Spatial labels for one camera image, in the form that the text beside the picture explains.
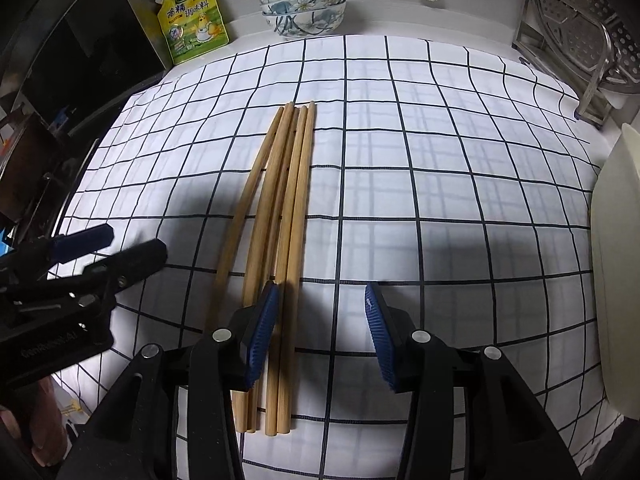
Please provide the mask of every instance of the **stacked bowls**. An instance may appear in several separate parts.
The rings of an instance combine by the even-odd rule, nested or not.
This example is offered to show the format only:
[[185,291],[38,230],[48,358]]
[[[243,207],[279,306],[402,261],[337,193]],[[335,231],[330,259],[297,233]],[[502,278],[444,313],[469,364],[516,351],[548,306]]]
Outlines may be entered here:
[[345,0],[260,0],[274,32],[291,38],[318,36],[342,23]]

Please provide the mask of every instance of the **silver screw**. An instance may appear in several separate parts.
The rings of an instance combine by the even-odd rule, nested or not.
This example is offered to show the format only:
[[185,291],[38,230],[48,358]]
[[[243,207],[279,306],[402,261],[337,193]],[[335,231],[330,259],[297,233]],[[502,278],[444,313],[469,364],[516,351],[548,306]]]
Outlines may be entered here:
[[431,341],[431,334],[424,330],[415,330],[414,333],[411,334],[411,339],[417,343],[428,343]]
[[98,301],[98,297],[95,294],[87,294],[78,300],[78,305],[82,307],[89,306]]
[[231,339],[231,330],[226,328],[219,328],[213,334],[213,341],[217,341],[218,343],[222,343],[224,341],[228,341]]
[[502,357],[502,352],[500,352],[500,350],[495,346],[488,346],[484,349],[484,355],[486,355],[489,359],[497,361],[498,359],[500,359],[500,357]]
[[143,358],[149,359],[151,357],[157,356],[159,351],[160,351],[160,349],[158,348],[158,345],[155,345],[155,344],[151,343],[150,345],[146,345],[140,351],[140,353],[142,354]]

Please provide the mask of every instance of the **bundle of chopsticks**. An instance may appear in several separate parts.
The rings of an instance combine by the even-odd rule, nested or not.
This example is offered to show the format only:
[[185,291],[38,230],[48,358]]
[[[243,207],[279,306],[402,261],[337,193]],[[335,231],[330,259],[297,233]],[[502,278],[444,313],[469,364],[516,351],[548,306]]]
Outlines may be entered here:
[[[218,327],[220,304],[244,220],[266,165],[244,271],[242,306],[255,304],[264,284],[274,276],[280,289],[280,315],[271,337],[267,365],[264,432],[269,436],[290,431],[294,341],[315,120],[314,102],[308,108],[288,103],[276,112],[225,233],[205,323],[206,333]],[[260,381],[249,392],[232,393],[236,431],[253,433],[257,429],[259,395]]]

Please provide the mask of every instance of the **tablecloth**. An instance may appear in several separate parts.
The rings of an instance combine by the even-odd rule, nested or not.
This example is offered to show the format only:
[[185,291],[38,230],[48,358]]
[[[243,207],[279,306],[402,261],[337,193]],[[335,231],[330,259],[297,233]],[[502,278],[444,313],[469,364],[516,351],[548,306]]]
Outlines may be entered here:
[[[197,341],[226,226],[276,108],[291,100],[318,104],[294,429],[239,436],[246,477],[395,475],[410,398],[380,377],[364,314],[369,280],[445,343],[501,348],[584,468],[619,420],[602,384],[588,216],[609,150],[575,123],[564,83],[433,41],[292,41],[133,96],[60,221],[61,233],[108,222],[114,243],[52,274],[153,237],[168,261],[118,296],[113,349],[58,381],[90,411],[146,343]],[[239,305],[254,214],[255,204],[223,319]],[[451,467],[460,479],[463,413],[456,391]],[[187,445],[182,418],[183,480]]]

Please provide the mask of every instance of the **green and yellow bag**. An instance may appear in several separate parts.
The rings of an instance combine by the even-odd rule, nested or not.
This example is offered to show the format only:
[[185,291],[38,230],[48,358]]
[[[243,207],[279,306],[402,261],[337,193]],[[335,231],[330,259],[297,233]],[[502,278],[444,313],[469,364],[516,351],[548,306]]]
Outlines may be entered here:
[[216,0],[164,0],[158,20],[175,64],[229,42]]

